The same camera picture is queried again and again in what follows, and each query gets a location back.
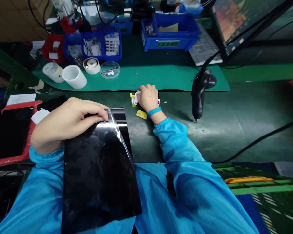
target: roll of tape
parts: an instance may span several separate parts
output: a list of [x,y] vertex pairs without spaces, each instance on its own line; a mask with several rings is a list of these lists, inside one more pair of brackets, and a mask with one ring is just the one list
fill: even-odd
[[63,68],[56,63],[47,63],[42,68],[42,72],[55,83],[62,83],[64,81],[62,78]]
[[96,58],[86,58],[82,65],[86,73],[90,75],[97,74],[100,71],[100,63]]
[[69,65],[64,68],[62,77],[74,89],[82,89],[87,84],[85,75],[76,65]]

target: monitor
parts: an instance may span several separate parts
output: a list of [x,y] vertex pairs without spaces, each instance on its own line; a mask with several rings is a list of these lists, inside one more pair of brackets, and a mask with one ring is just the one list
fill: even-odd
[[253,39],[293,5],[293,0],[216,0],[213,20],[222,55],[231,55]]

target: computer screen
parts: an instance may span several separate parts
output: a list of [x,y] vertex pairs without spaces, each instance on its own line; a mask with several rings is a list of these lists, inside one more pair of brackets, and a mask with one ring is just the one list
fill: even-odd
[[287,0],[216,0],[212,12],[216,25],[220,31],[222,43],[226,46],[226,53],[232,53],[246,38],[260,27],[263,21],[243,34],[262,18],[271,13]]

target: blue wristband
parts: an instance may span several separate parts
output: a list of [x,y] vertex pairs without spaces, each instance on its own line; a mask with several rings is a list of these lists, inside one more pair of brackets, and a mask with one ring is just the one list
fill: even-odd
[[148,117],[150,118],[152,115],[154,115],[155,113],[160,112],[160,111],[162,111],[162,109],[161,109],[160,107],[157,107],[157,108],[154,108],[153,110],[150,110],[150,111],[147,113],[147,115],[148,115]]

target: red tray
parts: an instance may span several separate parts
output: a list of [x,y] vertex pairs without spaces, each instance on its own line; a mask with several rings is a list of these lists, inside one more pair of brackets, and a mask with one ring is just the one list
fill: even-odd
[[[38,111],[37,106],[41,103],[42,103],[42,101],[33,101],[33,102],[24,102],[24,103],[19,103],[19,104],[14,104],[14,105],[8,105],[4,109],[2,109],[1,113],[4,111],[7,111],[7,110],[12,110],[12,109],[33,107],[33,109],[34,109],[33,114],[35,114]],[[23,154],[19,155],[19,156],[0,159],[0,167],[29,158],[30,137],[31,137],[32,132],[35,127],[36,127],[36,124],[33,121],[31,121],[29,124],[29,130],[28,130],[26,145],[24,147]]]

